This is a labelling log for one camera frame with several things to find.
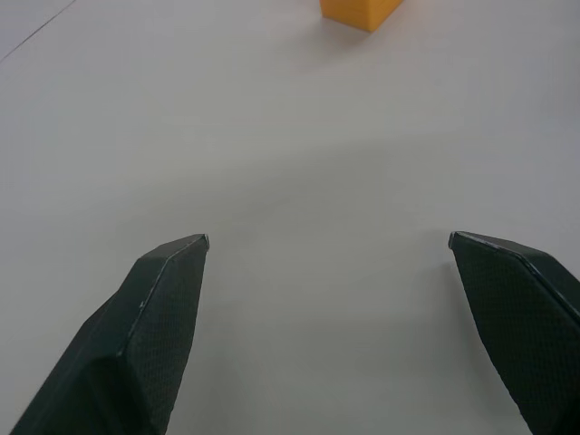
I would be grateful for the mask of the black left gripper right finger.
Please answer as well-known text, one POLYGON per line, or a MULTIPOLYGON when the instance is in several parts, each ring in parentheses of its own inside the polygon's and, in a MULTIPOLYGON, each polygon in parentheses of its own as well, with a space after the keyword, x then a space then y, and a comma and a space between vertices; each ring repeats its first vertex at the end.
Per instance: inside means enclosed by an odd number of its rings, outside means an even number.
POLYGON ((449 236, 478 335, 533 435, 580 435, 580 280, 530 246, 449 236))

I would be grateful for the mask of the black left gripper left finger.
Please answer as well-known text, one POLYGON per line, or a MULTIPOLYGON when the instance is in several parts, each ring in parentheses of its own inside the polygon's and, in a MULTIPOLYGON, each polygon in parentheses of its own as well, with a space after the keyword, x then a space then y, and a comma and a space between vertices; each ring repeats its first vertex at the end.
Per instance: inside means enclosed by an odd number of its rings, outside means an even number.
POLYGON ((141 256, 81 326, 10 435, 165 435, 193 342, 204 234, 141 256))

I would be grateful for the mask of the yellow block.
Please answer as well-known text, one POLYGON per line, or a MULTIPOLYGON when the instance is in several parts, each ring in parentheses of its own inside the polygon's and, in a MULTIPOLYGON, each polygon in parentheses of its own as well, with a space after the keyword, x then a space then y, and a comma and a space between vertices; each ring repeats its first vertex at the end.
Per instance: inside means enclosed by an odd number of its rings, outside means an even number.
POLYGON ((319 0, 321 14, 340 24, 374 32, 403 0, 319 0))

